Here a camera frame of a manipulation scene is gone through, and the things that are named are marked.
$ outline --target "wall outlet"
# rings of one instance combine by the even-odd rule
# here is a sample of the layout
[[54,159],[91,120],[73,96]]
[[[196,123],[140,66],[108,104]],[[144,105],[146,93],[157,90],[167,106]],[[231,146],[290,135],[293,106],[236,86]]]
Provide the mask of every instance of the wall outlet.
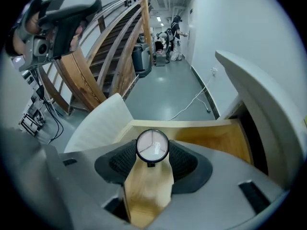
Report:
[[215,76],[215,74],[217,73],[217,68],[212,67],[211,72],[212,72],[212,75]]

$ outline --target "door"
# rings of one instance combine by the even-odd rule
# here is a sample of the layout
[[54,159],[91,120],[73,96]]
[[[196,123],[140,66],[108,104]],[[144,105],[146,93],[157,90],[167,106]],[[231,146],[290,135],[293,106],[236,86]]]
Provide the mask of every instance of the door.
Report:
[[187,62],[192,65],[194,45],[195,45],[195,19],[193,19],[195,13],[194,0],[191,1],[188,10],[188,48],[187,48]]

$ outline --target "person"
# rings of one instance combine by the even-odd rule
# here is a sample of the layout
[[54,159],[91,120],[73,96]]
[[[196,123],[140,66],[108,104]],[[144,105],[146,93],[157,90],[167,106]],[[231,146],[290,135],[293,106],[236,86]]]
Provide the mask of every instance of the person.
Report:
[[166,62],[169,63],[169,60],[171,58],[171,56],[170,56],[171,44],[169,42],[168,34],[166,32],[158,33],[157,34],[157,38],[158,38],[158,40],[161,40],[162,45],[165,45],[165,49],[166,49]]
[[173,41],[174,43],[174,51],[173,51],[173,54],[172,54],[172,57],[171,57],[171,60],[172,61],[175,61],[175,60],[182,60],[182,54],[181,54],[181,48],[180,48],[180,36],[188,36],[187,34],[183,33],[180,31],[180,27],[179,27],[179,22],[181,22],[182,19],[179,15],[176,15],[174,17],[174,20],[171,24],[171,31],[172,31],[172,34],[174,35],[175,39]]

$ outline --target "black trash can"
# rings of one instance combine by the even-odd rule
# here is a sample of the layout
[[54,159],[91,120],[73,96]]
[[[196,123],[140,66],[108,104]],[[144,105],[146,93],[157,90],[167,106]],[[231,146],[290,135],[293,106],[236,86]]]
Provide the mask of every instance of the black trash can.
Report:
[[152,70],[148,44],[136,44],[132,52],[135,74],[140,78],[147,76]]

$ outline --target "cable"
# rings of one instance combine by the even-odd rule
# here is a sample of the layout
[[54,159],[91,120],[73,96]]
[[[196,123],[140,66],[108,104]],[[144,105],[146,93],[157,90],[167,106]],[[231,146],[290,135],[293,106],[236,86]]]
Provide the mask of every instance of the cable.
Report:
[[202,103],[205,105],[205,107],[206,107],[206,109],[207,109],[207,112],[210,113],[211,111],[210,111],[209,108],[207,107],[206,103],[203,102],[202,100],[198,99],[198,98],[197,98],[197,94],[195,95],[195,97],[196,97],[197,100],[199,100],[200,102],[202,102]]
[[208,83],[205,85],[205,87],[203,87],[203,89],[193,98],[193,100],[190,102],[190,104],[189,104],[185,109],[181,110],[179,113],[177,113],[177,114],[176,114],[175,116],[173,116],[171,119],[169,119],[168,121],[173,120],[173,119],[174,119],[175,117],[177,117],[180,113],[182,113],[182,112],[184,112],[185,110],[187,110],[187,109],[189,108],[189,106],[193,103],[193,101],[194,101],[195,99],[198,99],[197,96],[199,96],[199,95],[201,94],[201,92],[203,92],[204,89],[206,89],[206,91],[207,91],[208,88],[206,88],[206,86],[209,85],[211,78],[209,79],[209,81],[208,81]]
[[[32,77],[34,78],[35,82],[36,82],[36,83],[38,84],[38,86],[40,87],[41,85],[39,84],[39,77],[38,77],[38,74],[37,74],[36,69],[33,69],[33,70],[31,70],[30,72],[31,72]],[[54,119],[54,121],[56,122],[57,127],[58,127],[55,136],[54,136],[52,139],[50,139],[50,141],[48,142],[48,144],[50,144],[50,142],[52,142],[52,141],[54,141],[55,139],[59,138],[60,135],[62,135],[62,133],[63,133],[63,131],[64,131],[64,127],[63,127],[62,123],[53,115],[53,113],[52,113],[51,110],[54,111],[54,113],[57,115],[57,117],[59,117],[58,114],[61,115],[61,116],[63,116],[63,115],[60,114],[60,113],[54,108],[54,106],[53,106],[52,104],[50,104],[50,103],[46,100],[46,98],[45,98],[44,96],[43,96],[43,98],[42,98],[42,101],[43,101],[43,103],[45,104],[47,111],[50,113],[51,117]]]

